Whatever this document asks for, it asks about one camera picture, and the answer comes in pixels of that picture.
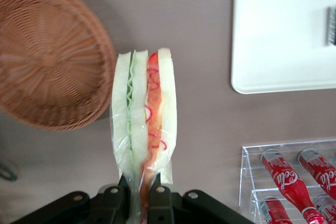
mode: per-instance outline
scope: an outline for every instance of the red bottle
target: red bottle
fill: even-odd
[[[322,215],[310,200],[306,185],[277,149],[268,149],[261,161],[282,195],[302,213],[308,224],[323,224]]]
[[[298,155],[299,163],[313,176],[321,188],[336,200],[336,168],[315,149],[305,149]]]
[[[293,224],[279,198],[269,196],[259,203],[267,224]]]
[[[321,193],[314,197],[313,204],[322,213],[328,224],[336,224],[336,201],[334,199]]]

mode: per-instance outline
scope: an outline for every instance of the clear plastic stand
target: clear plastic stand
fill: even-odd
[[[274,181],[260,161],[260,155],[269,148],[278,149],[286,161],[305,182],[313,199],[323,190],[297,161],[298,153],[305,148],[315,148],[329,163],[336,165],[336,140],[297,142],[286,144],[243,146],[240,170],[239,206],[241,214],[255,223],[266,224],[259,202],[267,196],[276,196],[282,202],[293,224],[305,224],[299,210],[279,192]]]

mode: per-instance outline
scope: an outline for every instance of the woven basket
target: woven basket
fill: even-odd
[[[86,126],[111,100],[116,53],[80,0],[0,0],[0,109],[54,131]]]

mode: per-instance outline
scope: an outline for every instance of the sandwich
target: sandwich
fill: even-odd
[[[118,56],[112,89],[113,151],[132,191],[131,219],[146,223],[149,190],[157,174],[172,183],[177,112],[171,53],[159,49]]]

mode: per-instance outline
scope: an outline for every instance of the metal screw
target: metal screw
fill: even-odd
[[[111,189],[111,193],[116,194],[117,192],[119,192],[119,190],[117,188],[112,188]]]
[[[74,196],[74,198],[73,198],[74,201],[80,201],[80,200],[82,200],[82,199],[83,199],[83,196],[81,196],[81,195],[76,195],[76,196]]]
[[[198,194],[194,193],[193,191],[191,193],[189,193],[188,196],[192,199],[197,199],[198,198]]]
[[[165,189],[164,189],[164,187],[159,186],[159,187],[156,189],[156,191],[157,191],[158,193],[163,193],[163,192],[165,191]]]

